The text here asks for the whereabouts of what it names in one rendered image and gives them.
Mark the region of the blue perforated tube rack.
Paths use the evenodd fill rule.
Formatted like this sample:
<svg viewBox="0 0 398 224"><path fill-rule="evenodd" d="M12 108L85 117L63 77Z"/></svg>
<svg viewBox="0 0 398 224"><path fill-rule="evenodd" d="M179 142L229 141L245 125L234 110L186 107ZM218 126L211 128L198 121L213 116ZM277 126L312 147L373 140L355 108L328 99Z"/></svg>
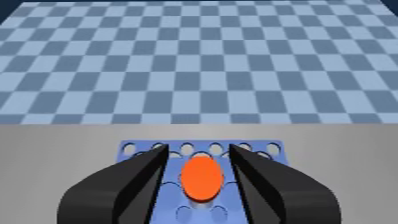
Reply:
<svg viewBox="0 0 398 224"><path fill-rule="evenodd" d="M280 140L122 140L115 162L138 156L161 145L168 146L168 160L161 178L149 224L248 224L237 184L227 157L229 145L252 151L259 156L287 164ZM181 168L193 156L214 159L223 171L223 184L214 199L198 204L184 195Z"/></svg>

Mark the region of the orange capped centrifuge tube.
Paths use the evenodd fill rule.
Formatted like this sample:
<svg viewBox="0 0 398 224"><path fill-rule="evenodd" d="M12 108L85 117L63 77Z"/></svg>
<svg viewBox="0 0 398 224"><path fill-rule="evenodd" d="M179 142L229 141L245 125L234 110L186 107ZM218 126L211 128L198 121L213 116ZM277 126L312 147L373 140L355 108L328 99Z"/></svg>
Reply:
<svg viewBox="0 0 398 224"><path fill-rule="evenodd" d="M223 185L223 171L207 155L195 155L184 162L179 180L186 197L198 203L211 201Z"/></svg>

